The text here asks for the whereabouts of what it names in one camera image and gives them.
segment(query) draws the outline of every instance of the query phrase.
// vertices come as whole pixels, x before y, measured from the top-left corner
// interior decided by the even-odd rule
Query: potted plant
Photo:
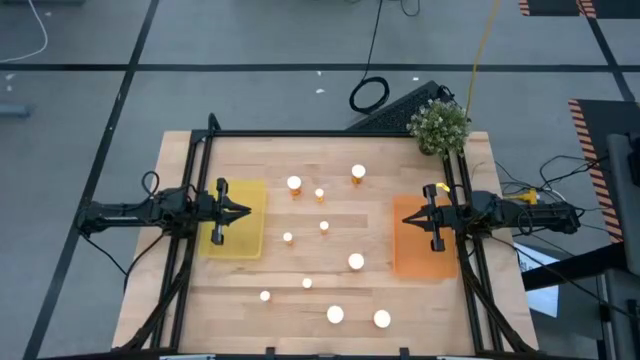
[[[449,101],[429,100],[429,107],[420,107],[411,116],[407,130],[416,138],[418,148],[425,155],[449,156],[449,152],[462,153],[469,135],[466,112],[458,104]]]

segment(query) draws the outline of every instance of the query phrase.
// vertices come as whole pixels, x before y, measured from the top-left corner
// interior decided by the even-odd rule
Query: wooden table
[[[188,132],[165,133],[156,167],[161,188],[179,186],[188,139]],[[466,154],[473,189],[500,193],[488,135],[471,134]],[[367,168],[357,188],[350,180],[355,163]],[[214,138],[210,164],[209,181],[220,176],[265,180],[263,253],[253,261],[196,257],[180,352],[263,354],[274,346],[278,354],[397,355],[399,347],[408,347],[412,355],[473,354],[459,274],[444,281],[392,274],[392,196],[421,195],[423,185],[445,181],[442,161],[420,154],[413,139]],[[297,200],[286,187],[294,174],[303,180]],[[323,204],[315,201],[317,187],[325,189]],[[325,236],[318,231],[321,220],[331,224]],[[295,234],[293,247],[282,243],[285,231]],[[159,229],[143,229],[137,252],[158,234]],[[494,235],[512,241],[508,230]],[[131,275],[114,346],[128,340],[157,303],[168,243],[158,244]],[[485,251],[497,306],[537,347],[516,254],[491,240],[485,240]],[[346,261],[354,252],[366,259],[355,273]],[[301,287],[304,277],[313,279],[313,289]],[[265,289],[272,294],[268,304],[258,297]],[[339,325],[326,319],[333,304],[345,311]],[[388,329],[376,328],[371,320],[381,308],[391,314]],[[478,309],[485,348],[490,348],[486,313],[480,303]],[[166,324],[172,318],[170,310]],[[168,336],[164,331],[163,344]]]

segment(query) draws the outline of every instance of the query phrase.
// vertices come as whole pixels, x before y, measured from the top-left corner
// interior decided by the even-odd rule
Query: orange mat
[[[450,204],[446,196],[439,196],[436,203],[439,206]],[[458,274],[458,261],[453,230],[440,229],[445,251],[434,252],[431,250],[431,232],[402,222],[425,204],[426,199],[422,196],[399,195],[393,198],[393,271],[403,277],[454,278]]]

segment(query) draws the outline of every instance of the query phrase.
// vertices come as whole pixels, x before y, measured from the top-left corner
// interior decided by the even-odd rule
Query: yellow cable
[[[473,70],[471,71],[471,82],[469,83],[469,94],[467,96],[467,118],[469,117],[469,111],[471,110],[471,96],[473,95],[473,83],[476,81],[476,68],[478,67],[478,63],[480,62],[480,58],[482,57],[482,51],[484,50],[484,45],[489,38],[489,34],[491,33],[491,26],[493,25],[493,20],[496,18],[498,14],[498,9],[500,8],[500,0],[493,0],[493,8],[491,9],[491,15],[489,16],[489,20],[487,21],[487,25],[484,29],[484,34],[482,35],[482,41],[480,41],[480,47],[478,48],[478,53],[476,54],[476,58],[473,60]]]

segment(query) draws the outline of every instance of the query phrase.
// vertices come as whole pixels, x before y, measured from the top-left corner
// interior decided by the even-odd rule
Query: black floor stripe
[[[120,85],[120,90],[118,91],[113,109],[111,110],[109,121],[107,122],[104,133],[102,135],[102,140],[100,141],[96,157],[93,160],[89,178],[87,179],[87,183],[85,184],[84,190],[82,192],[82,198],[80,200],[80,203],[78,204],[78,210],[81,206],[85,205],[93,198],[93,194],[98,184],[98,179],[100,178],[100,173],[102,172],[102,168],[104,166],[104,161],[107,157],[107,151],[109,150],[111,140],[113,139],[113,133],[115,132],[116,126],[118,125],[118,120],[120,119],[120,114],[122,113],[122,107],[124,106],[124,103],[127,99],[127,94],[129,93],[129,88],[131,87],[131,81],[133,80],[133,75],[135,74],[135,65],[138,63],[138,61],[140,61],[142,49],[144,48],[144,44],[147,40],[147,35],[149,34],[149,29],[151,28],[151,23],[153,22],[153,17],[155,16],[156,9],[158,8],[158,1],[159,0],[152,0],[149,4],[147,15],[145,16],[144,23],[142,24],[140,33],[138,34],[138,39],[136,40],[135,48],[133,50],[133,53],[131,54],[131,59],[129,60],[129,67],[126,74],[124,75],[122,84]],[[31,332],[31,337],[29,338],[29,342],[25,349],[23,359],[36,359],[38,357],[38,354],[40,353],[42,341],[44,340],[44,337],[47,333],[47,329],[51,321],[51,316],[53,315],[53,311],[55,310],[58,298],[60,297],[60,291],[62,290],[64,279],[67,276],[73,254],[78,244],[79,235],[74,225],[75,224],[73,224],[72,221],[69,233],[67,234],[67,239],[62,248],[62,253],[60,254],[60,258],[58,259],[58,264],[56,265],[55,271],[53,273],[53,279],[49,284],[49,289],[47,290],[47,294],[44,298],[44,301],[42,302],[42,306],[40,308],[40,312],[38,313],[38,318],[36,319],[33,331]]]
[[[275,72],[275,71],[363,71],[366,64],[136,64],[134,71],[157,72]],[[128,71],[126,64],[0,64],[0,71]],[[471,72],[473,64],[371,64],[373,71]],[[478,65],[479,72],[590,73],[640,72],[640,65]]]
[[[607,43],[607,40],[604,38],[604,34],[602,33],[602,29],[600,29],[600,25],[598,25],[598,20],[593,18],[587,18],[589,22],[589,26],[591,27],[591,31],[593,31],[593,36],[596,37],[596,41],[598,42],[598,46],[600,46],[600,50],[602,51],[602,55],[607,60],[607,64],[612,69],[613,78],[618,85],[618,89],[620,90],[620,94],[622,94],[622,99],[624,101],[636,101],[635,97],[631,93],[631,89],[629,89],[629,85],[627,81],[624,79],[622,75],[622,71],[618,66],[618,62],[616,58],[613,56],[613,52],[611,52],[611,48]]]

